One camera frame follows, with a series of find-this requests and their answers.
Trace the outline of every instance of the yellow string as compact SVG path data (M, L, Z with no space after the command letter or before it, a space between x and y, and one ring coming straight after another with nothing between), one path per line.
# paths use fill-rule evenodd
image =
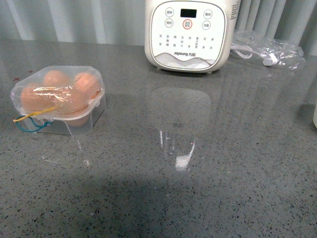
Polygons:
M18 122L18 121L22 121L26 118L29 118L29 117L32 117L32 116L36 116L36 115L40 115L40 114L43 114L43 113L47 113L47 112L50 112L50 111L53 111L55 110L56 108L58 108L59 106L56 106L56 107L52 107L52 108L48 108L48 109L45 109L43 111L39 111L39 112L33 112L33 113L30 113L22 118L19 118L19 119L14 119L13 122Z

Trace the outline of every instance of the plastic egg container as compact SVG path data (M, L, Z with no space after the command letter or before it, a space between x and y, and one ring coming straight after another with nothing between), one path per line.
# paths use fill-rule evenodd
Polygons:
M78 136L88 133L106 108L101 74L90 66L49 66L18 82L11 99L21 115L53 108L32 116L36 124L52 121L41 132ZM35 126L24 120L29 130Z

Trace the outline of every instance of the red button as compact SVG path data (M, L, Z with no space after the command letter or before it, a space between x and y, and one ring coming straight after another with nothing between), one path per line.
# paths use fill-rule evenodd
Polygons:
M188 30L190 28L192 28L193 26L193 23L190 19L186 19L184 22L183 22L183 27Z

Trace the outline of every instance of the clear plastic packaging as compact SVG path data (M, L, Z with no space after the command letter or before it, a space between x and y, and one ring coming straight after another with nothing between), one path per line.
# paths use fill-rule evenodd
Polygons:
M255 31L235 31L231 54L251 63L275 68L298 69L305 62L301 47L282 40L270 40Z
M11 99L21 115L35 113L36 124L52 122L42 132L72 136L88 133L106 107L101 74L90 66L43 68L18 82ZM33 123L24 121L29 130L34 129Z

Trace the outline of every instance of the digital display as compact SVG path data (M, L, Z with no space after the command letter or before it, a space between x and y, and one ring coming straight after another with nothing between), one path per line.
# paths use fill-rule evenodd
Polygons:
M180 17L196 18L196 13L197 13L197 10L195 9L181 9Z

